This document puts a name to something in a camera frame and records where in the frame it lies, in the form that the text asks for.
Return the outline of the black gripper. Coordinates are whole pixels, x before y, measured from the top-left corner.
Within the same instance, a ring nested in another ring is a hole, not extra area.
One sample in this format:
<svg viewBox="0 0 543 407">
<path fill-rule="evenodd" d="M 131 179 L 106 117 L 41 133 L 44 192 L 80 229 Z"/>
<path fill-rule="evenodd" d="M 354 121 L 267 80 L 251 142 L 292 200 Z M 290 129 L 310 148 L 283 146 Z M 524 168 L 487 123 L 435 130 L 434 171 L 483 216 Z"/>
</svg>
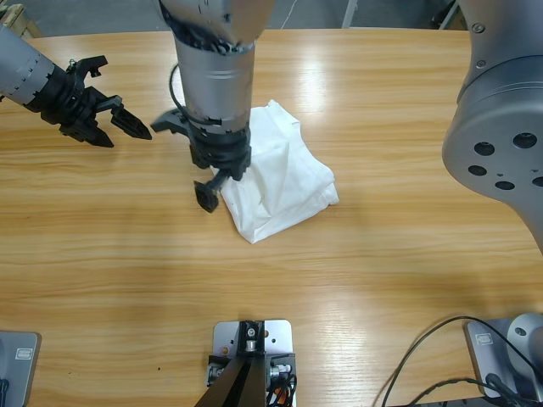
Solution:
<svg viewBox="0 0 543 407">
<path fill-rule="evenodd" d="M 98 127 L 96 107 L 107 98 L 94 88 L 81 87 L 82 81 L 63 70 L 53 70 L 46 75 L 43 89 L 34 92 L 34 98 L 27 108 L 39 113 L 41 118 L 52 125 L 59 125 L 59 131 L 95 147 L 113 148 L 109 136 Z M 111 109 L 111 123 L 128 136 L 151 140 L 147 126 L 124 107 Z"/>
<path fill-rule="evenodd" d="M 200 169 L 210 167 L 212 174 L 206 182 L 193 182 L 195 197 L 203 210 L 213 213 L 225 182 L 230 177 L 240 181 L 250 166 L 250 129 L 246 125 L 239 131 L 214 133 L 190 125 L 188 138 L 193 163 Z"/>
</svg>

